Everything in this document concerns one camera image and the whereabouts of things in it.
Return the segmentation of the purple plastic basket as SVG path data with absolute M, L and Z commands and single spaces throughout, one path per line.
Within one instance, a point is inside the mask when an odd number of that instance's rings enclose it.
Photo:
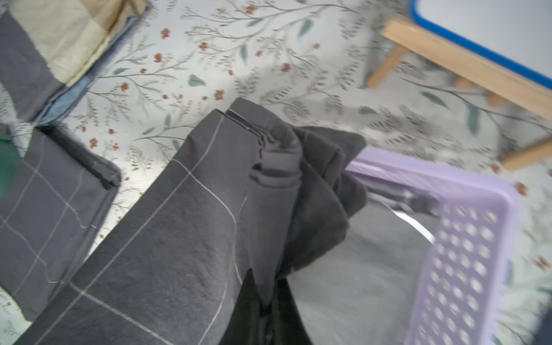
M 407 344 L 491 344 L 510 274 L 520 196 L 497 178 L 364 149 L 348 171 L 401 185 L 436 200 L 439 218 L 428 252 Z

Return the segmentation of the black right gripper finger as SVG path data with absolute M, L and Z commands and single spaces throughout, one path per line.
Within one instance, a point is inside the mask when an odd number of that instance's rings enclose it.
M 276 282 L 263 306 L 251 270 L 247 271 L 221 344 L 312 345 L 286 279 Z

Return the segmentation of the wooden easel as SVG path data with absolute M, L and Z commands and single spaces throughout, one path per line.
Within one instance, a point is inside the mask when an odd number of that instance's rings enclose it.
M 378 87 L 408 53 L 415 53 L 458 76 L 458 85 L 474 84 L 488 91 L 487 103 L 509 101 L 551 120 L 551 90 L 434 34 L 402 15 L 387 21 L 382 36 L 395 44 L 365 85 Z

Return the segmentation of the blue framed whiteboard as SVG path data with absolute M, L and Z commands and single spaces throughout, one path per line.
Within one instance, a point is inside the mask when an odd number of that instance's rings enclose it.
M 412 1 L 414 22 L 551 88 L 550 1 Z

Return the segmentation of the dark grey checked pillowcase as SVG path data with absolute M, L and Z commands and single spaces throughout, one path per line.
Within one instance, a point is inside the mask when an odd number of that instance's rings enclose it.
M 120 169 L 58 129 L 34 129 L 1 199 L 1 288 L 33 322 L 86 259 Z
M 212 111 L 18 343 L 221 344 L 248 270 L 266 307 L 344 241 L 365 146 L 243 98 Z

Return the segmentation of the dark grey checked pillowcase back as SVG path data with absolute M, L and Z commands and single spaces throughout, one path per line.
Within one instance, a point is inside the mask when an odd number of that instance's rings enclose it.
M 365 146 L 243 98 L 212 111 L 18 343 L 221 344 L 248 270 L 266 307 L 344 241 Z

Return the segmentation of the plain grey pillowcase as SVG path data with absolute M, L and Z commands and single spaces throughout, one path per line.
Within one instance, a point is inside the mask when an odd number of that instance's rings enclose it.
M 288 281 L 313 344 L 403 344 L 438 218 L 369 202 L 345 240 Z

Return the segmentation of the beige grey folded pillowcase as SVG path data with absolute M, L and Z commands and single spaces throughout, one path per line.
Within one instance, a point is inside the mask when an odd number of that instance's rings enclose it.
M 21 122 L 69 112 L 147 13 L 149 1 L 10 1 L 1 86 Z

